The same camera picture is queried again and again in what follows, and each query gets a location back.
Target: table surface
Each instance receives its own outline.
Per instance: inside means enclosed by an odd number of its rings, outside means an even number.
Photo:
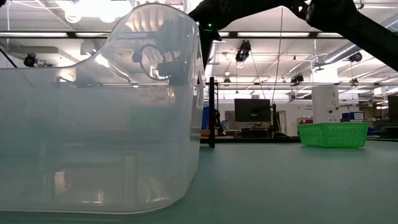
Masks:
[[[138,215],[1,212],[0,223],[398,223],[398,143],[201,148],[186,196]]]

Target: security camera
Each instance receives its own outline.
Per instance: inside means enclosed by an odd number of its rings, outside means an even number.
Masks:
[[[235,60],[237,62],[244,62],[249,57],[249,52],[251,51],[250,41],[243,40],[241,46],[236,53]]]
[[[140,63],[142,61],[142,54],[138,51],[134,51],[134,54],[132,55],[132,61],[134,63]]]
[[[24,65],[26,67],[36,67],[37,66],[36,54],[27,54],[27,57],[24,60]]]
[[[353,54],[353,55],[349,56],[348,60],[350,62],[360,62],[362,60],[362,54],[359,52],[356,54]]]

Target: fluorescent light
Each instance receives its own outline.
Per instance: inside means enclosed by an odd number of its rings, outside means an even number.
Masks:
[[[68,37],[66,32],[0,32],[0,37]]]
[[[377,102],[376,104],[383,104],[383,103],[388,103],[388,100],[382,101],[382,102]]]
[[[229,37],[229,32],[219,32],[220,37]]]
[[[217,43],[217,44],[225,44],[225,43],[226,43],[226,41],[225,41],[225,40],[221,40],[221,41],[219,41],[219,40],[213,40],[213,43]]]
[[[77,37],[109,37],[109,33],[105,32],[79,32],[76,33]]]
[[[308,37],[309,32],[238,32],[238,37]]]
[[[238,32],[238,37],[279,37],[280,32]]]
[[[365,4],[364,9],[396,9],[395,6],[368,6]]]
[[[308,37],[309,32],[283,32],[282,37]]]
[[[342,37],[342,35],[338,33],[319,33],[317,37]]]

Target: black cable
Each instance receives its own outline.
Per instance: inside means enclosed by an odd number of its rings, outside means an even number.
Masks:
[[[2,48],[0,48],[0,52],[5,56],[5,58],[11,63],[12,66],[14,66],[14,68],[18,68],[17,65],[11,60],[10,57],[8,57],[8,55],[2,50]]]
[[[140,51],[139,51],[141,55],[144,54],[144,49],[145,49],[146,47],[152,47],[153,49],[156,49],[156,50],[159,52],[160,56],[162,57],[162,62],[160,62],[160,63],[167,63],[167,62],[168,62],[168,61],[167,61],[167,58],[166,58],[166,55],[165,55],[165,52],[164,52],[163,50],[161,50],[158,46],[154,45],[154,44],[146,44],[146,45],[142,46],[141,49],[140,49]],[[170,51],[170,54],[171,54],[171,56],[172,56],[172,61],[171,61],[171,62],[175,62],[175,55],[174,55],[174,53]],[[142,64],[142,59],[141,59],[141,61],[139,62],[139,65],[140,65],[141,68],[143,69],[144,73],[145,73],[150,79],[152,79],[152,80],[155,80],[155,81],[167,81],[167,80],[170,79],[170,75],[169,75],[168,78],[165,78],[165,79],[159,79],[159,78],[153,77],[153,76],[146,70],[145,66]]]

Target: green plastic basket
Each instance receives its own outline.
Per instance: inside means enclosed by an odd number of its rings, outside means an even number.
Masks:
[[[368,123],[319,123],[298,125],[302,144],[318,147],[363,147]]]

